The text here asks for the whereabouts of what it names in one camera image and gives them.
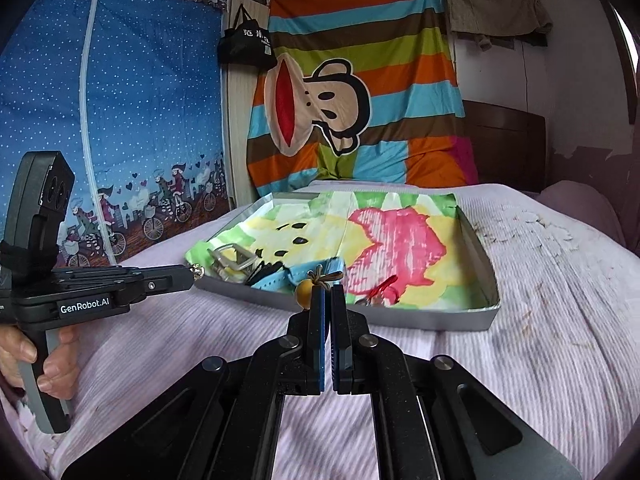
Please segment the person left hand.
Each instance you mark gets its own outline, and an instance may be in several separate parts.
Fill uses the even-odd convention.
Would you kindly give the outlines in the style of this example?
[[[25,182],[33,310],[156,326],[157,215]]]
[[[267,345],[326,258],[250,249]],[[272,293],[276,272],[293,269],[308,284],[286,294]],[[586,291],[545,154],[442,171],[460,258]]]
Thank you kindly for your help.
[[[78,327],[63,327],[58,336],[60,344],[44,360],[37,385],[40,391],[52,398],[70,400],[77,392],[80,373],[77,362]],[[1,375],[11,387],[24,387],[18,364],[32,364],[36,359],[34,344],[20,330],[13,326],[1,326]]]

